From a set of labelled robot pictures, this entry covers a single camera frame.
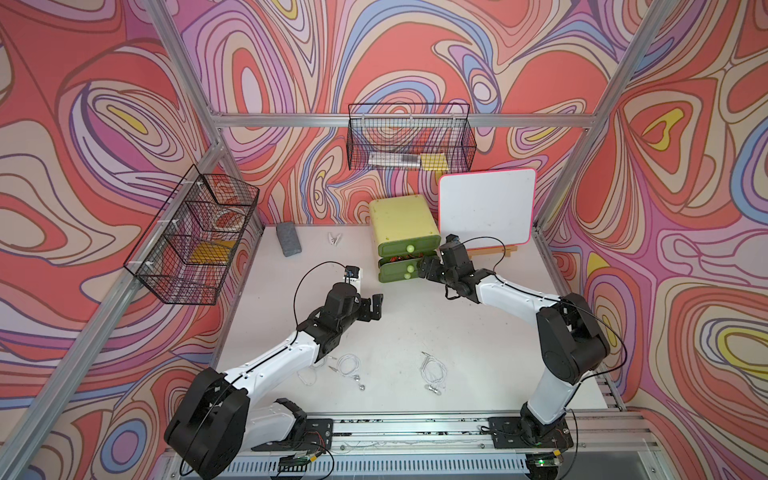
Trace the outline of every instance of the black wire basket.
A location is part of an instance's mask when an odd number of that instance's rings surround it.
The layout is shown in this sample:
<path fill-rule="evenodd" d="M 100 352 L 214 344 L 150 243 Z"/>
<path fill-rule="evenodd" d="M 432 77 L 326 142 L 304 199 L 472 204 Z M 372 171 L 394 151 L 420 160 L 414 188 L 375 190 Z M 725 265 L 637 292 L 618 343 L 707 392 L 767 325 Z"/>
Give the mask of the black wire basket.
<path fill-rule="evenodd" d="M 216 304 L 258 200 L 241 180 L 198 174 L 147 258 L 132 270 L 131 251 L 126 268 L 163 303 Z"/>
<path fill-rule="evenodd" d="M 469 171 L 477 144 L 468 116 L 462 102 L 350 104 L 349 169 Z"/>

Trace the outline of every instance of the yellow-green storage box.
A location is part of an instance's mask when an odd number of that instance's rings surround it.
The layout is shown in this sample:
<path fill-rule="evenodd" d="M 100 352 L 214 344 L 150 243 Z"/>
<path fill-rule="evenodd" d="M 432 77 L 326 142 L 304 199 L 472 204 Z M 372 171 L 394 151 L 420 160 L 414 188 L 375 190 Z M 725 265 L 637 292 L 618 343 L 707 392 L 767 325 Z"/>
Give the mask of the yellow-green storage box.
<path fill-rule="evenodd" d="M 370 213 L 374 245 L 382 257 L 379 281 L 416 278 L 418 274 L 408 270 L 418 269 L 420 254 L 434 253 L 441 240 L 427 200 L 423 195 L 373 200 Z M 404 259 L 395 257 L 410 258 L 400 262 Z"/>

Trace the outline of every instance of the gray eraser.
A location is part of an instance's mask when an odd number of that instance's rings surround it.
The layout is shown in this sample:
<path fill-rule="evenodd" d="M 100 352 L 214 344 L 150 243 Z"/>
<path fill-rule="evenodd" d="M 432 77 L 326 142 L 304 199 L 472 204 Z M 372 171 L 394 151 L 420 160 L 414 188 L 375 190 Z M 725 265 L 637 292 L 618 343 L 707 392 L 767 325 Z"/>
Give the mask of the gray eraser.
<path fill-rule="evenodd" d="M 296 235 L 296 227 L 293 222 L 277 224 L 277 239 L 283 249 L 283 255 L 286 257 L 301 253 L 301 243 L 299 243 L 299 236 Z"/>

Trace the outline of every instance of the drawer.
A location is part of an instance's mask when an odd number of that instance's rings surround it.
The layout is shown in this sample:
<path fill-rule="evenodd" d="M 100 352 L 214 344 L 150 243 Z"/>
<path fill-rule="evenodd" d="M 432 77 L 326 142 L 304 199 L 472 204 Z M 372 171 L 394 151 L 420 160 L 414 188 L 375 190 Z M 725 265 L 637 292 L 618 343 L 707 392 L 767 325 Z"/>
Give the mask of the drawer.
<path fill-rule="evenodd" d="M 419 278 L 419 267 L 423 257 L 433 257 L 437 253 L 433 250 L 425 252 L 421 257 L 409 258 L 406 260 L 390 261 L 388 258 L 379 260 L 379 282 L 395 282 L 397 280 L 408 280 Z"/>
<path fill-rule="evenodd" d="M 379 257 L 397 257 L 399 255 L 411 255 L 416 252 L 437 250 L 437 247 L 440 247 L 441 239 L 442 238 L 439 235 L 428 235 L 426 237 L 380 243 Z"/>

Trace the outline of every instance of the patterned wall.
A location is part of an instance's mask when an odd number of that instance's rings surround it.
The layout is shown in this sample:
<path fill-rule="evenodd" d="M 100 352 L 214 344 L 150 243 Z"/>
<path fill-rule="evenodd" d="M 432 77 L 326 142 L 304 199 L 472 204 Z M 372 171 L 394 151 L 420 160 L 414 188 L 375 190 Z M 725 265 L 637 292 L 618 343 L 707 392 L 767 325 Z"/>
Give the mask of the patterned wall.
<path fill-rule="evenodd" d="M 462 99 L 481 113 L 592 112 L 644 0 L 186 0 L 169 3 L 215 111 L 346 112 L 356 101 Z M 579 131 L 482 128 L 473 170 L 538 170 L 538 203 Z M 365 223 L 373 198 L 432 174 L 350 172 L 346 129 L 225 131 L 267 223 Z"/>
<path fill-rule="evenodd" d="M 0 2 L 0 442 L 206 149 L 136 2 Z M 147 477 L 252 248 L 216 307 L 136 296 L 28 478 Z"/>
<path fill-rule="evenodd" d="M 163 432 L 212 359 L 255 241 L 246 230 L 216 306 L 164 305 L 142 289 L 25 480 L 153 478 Z"/>
<path fill-rule="evenodd" d="M 546 231 L 681 478 L 768 478 L 767 139 L 768 5 L 683 0 Z"/>
<path fill-rule="evenodd" d="M 131 2 L 0 2 L 0 441 L 207 148 L 152 34 Z"/>

